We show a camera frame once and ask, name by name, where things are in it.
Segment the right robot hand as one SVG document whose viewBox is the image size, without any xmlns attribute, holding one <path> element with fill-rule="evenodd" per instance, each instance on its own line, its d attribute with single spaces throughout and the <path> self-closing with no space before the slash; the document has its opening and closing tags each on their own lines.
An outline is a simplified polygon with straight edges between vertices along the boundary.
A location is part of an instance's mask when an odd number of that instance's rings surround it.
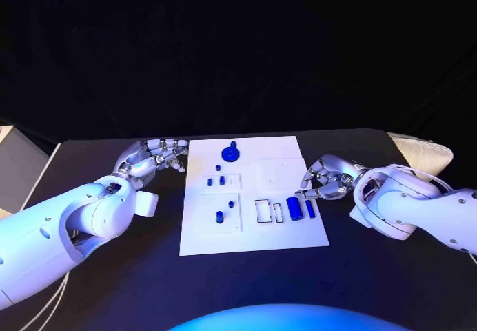
<svg viewBox="0 0 477 331">
<path fill-rule="evenodd" d="M 298 199 L 341 199 L 356 188 L 369 170 L 365 165 L 333 154 L 324 154 L 304 174 L 295 197 Z"/>
</svg>

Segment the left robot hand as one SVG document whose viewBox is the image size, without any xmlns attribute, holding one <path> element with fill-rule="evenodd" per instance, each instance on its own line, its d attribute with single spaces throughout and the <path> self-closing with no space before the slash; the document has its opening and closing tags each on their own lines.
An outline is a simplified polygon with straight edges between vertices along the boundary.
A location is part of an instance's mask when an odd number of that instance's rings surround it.
<svg viewBox="0 0 477 331">
<path fill-rule="evenodd" d="M 137 141 L 117 159 L 112 175 L 125 179 L 134 190 L 143 189 L 157 171 L 171 168 L 184 172 L 180 156 L 187 155 L 189 142 L 177 139 Z"/>
</svg>

